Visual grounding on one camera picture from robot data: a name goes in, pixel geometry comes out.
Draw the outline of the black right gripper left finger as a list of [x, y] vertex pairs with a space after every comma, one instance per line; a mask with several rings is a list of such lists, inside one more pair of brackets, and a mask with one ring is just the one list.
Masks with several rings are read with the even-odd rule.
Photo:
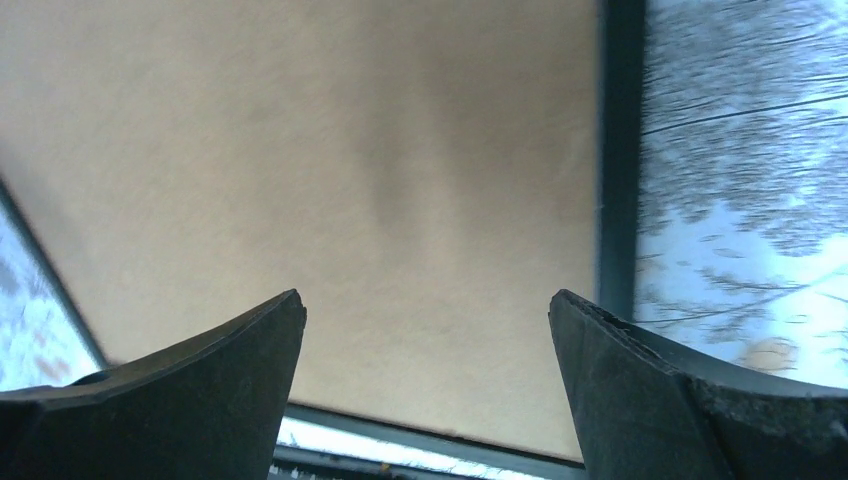
[[285, 291], [65, 387], [1, 396], [5, 479], [264, 479], [306, 326]]

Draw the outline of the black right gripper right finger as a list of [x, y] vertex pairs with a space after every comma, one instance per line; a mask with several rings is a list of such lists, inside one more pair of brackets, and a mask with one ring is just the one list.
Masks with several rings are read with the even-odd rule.
[[845, 390], [720, 360], [568, 290], [549, 323], [591, 478], [846, 477]]

